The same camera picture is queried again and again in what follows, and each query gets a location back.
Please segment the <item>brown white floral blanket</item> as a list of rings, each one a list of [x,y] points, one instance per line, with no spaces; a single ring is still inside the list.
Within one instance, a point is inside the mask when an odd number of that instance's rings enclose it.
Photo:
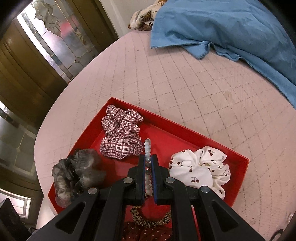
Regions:
[[[158,0],[147,8],[136,11],[130,19],[128,28],[130,30],[151,31],[158,11],[166,2],[167,0]]]

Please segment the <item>blue cloth sheet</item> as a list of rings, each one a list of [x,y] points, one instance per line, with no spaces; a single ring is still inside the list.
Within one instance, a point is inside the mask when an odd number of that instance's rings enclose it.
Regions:
[[[154,20],[151,47],[171,46],[197,59],[213,47],[220,56],[244,60],[295,105],[295,45],[259,1],[168,1]]]

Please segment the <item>stained glass wooden door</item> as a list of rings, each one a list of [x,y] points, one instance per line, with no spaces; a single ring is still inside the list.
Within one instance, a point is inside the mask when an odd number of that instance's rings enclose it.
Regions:
[[[1,198],[27,228],[44,199],[39,128],[66,86],[118,39],[101,1],[1,1]]]

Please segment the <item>grey organza scrunchie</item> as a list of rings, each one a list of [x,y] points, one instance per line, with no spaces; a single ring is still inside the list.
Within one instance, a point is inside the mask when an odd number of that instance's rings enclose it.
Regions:
[[[56,203],[66,208],[85,190],[100,186],[106,177],[102,159],[95,149],[78,149],[53,166]]]

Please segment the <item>red white plaid scrunchie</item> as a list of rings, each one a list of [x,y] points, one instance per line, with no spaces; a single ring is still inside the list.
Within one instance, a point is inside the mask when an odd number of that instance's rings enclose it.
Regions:
[[[100,144],[100,152],[109,158],[122,160],[127,156],[142,153],[142,139],[139,123],[144,118],[133,109],[121,109],[108,105],[101,124],[105,137]]]

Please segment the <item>red polka dot scrunchie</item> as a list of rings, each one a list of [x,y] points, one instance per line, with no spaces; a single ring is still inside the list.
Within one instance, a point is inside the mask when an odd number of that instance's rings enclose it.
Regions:
[[[166,226],[142,227],[134,222],[125,222],[120,240],[125,241],[168,241],[172,240],[172,229]]]

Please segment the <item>white cherry print scrunchie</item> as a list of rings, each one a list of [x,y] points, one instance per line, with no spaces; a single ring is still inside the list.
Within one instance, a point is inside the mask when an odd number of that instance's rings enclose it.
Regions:
[[[227,155],[222,151],[209,146],[194,152],[183,150],[171,156],[169,173],[186,186],[207,186],[224,199],[225,190],[222,186],[231,178],[229,165],[223,163],[226,158]]]

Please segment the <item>black flower hair clip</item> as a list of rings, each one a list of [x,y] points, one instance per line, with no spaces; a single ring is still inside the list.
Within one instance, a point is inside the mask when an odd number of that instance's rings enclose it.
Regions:
[[[278,240],[278,238],[283,234],[284,230],[283,229],[279,229],[277,230],[270,238],[269,241],[276,241]]]

